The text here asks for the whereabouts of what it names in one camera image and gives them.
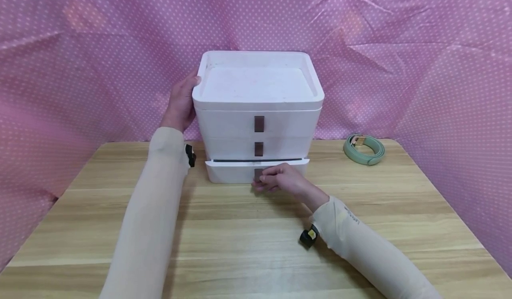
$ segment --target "person's left hand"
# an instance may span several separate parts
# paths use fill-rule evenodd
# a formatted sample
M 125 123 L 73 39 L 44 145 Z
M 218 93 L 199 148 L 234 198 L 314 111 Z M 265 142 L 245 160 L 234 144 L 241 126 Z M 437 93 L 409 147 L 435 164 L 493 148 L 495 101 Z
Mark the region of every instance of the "person's left hand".
M 192 124 L 196 117 L 192 90 L 199 83 L 201 83 L 201 77 L 197 76 L 196 69 L 172 87 L 169 105 L 165 110 L 160 127 L 170 127 L 184 132 Z

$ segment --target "white drawer unit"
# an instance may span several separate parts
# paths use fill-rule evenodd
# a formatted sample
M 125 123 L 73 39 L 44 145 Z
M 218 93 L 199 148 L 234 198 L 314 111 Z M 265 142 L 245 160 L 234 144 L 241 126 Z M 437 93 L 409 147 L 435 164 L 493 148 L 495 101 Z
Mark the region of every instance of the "white drawer unit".
M 306 171 L 324 100 L 306 53 L 208 51 L 198 75 L 192 98 L 210 181 L 250 183 L 282 162 Z

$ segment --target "pink fabric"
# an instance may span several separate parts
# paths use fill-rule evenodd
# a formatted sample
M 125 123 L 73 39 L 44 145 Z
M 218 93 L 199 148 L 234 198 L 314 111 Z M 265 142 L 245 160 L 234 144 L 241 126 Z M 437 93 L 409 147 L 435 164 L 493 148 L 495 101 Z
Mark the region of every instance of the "pink fabric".
M 0 5 L 0 267 L 99 145 L 149 140 L 169 86 L 227 49 L 309 53 L 316 137 L 400 141 L 512 273 L 510 0 Z

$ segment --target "hand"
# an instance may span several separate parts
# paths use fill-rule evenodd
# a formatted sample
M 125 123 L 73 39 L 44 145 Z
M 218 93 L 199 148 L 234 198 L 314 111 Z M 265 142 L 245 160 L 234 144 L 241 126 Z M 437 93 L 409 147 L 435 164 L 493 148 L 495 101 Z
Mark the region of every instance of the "hand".
M 197 70 L 195 70 L 172 87 L 169 105 L 165 110 L 160 127 L 170 127 L 184 132 L 192 124 L 196 117 L 192 90 L 199 83 L 201 83 L 201 77 L 197 76 Z
M 264 169 L 259 179 L 260 181 L 252 182 L 257 191 L 274 192 L 281 189 L 305 204 L 311 212 L 315 212 L 329 201 L 329 196 L 325 192 L 287 163 Z

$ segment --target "green belt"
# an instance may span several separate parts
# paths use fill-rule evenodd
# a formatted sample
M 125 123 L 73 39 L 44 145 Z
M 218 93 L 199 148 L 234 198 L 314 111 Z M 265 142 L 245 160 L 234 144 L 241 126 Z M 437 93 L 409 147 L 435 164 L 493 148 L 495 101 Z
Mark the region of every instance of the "green belt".
M 366 145 L 373 150 L 374 155 L 365 155 L 355 148 L 357 145 Z M 368 166 L 378 164 L 384 157 L 384 145 L 370 136 L 364 136 L 362 134 L 350 135 L 343 145 L 343 151 L 351 160 L 366 164 Z

